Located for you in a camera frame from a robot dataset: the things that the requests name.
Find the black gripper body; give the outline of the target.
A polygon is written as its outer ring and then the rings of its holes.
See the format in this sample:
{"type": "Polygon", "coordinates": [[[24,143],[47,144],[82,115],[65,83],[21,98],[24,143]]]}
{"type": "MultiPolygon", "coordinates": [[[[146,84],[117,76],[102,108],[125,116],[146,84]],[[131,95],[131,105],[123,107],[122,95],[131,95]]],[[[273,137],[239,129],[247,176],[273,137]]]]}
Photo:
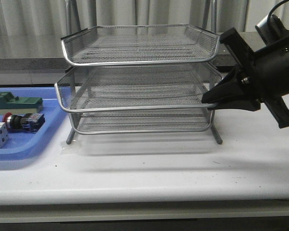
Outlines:
{"type": "Polygon", "coordinates": [[[239,33],[231,28],[221,35],[240,69],[237,77],[245,95],[264,103],[279,128],[289,127],[289,107],[282,97],[289,94],[289,30],[283,38],[253,51],[239,33]]]}

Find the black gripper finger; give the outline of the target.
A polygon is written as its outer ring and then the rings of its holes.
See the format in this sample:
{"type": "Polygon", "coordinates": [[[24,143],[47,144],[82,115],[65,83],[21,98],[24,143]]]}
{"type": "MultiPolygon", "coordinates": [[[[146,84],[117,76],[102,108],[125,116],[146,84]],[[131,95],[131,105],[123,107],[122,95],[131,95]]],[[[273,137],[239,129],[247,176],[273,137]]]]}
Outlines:
{"type": "Polygon", "coordinates": [[[217,104],[212,108],[213,110],[239,109],[254,112],[261,108],[261,104],[258,101],[247,95],[236,95],[225,98],[207,95],[207,103],[217,104]]]}
{"type": "Polygon", "coordinates": [[[240,69],[234,67],[215,87],[204,93],[202,103],[230,103],[245,100],[246,96],[237,79],[240,69]]]}

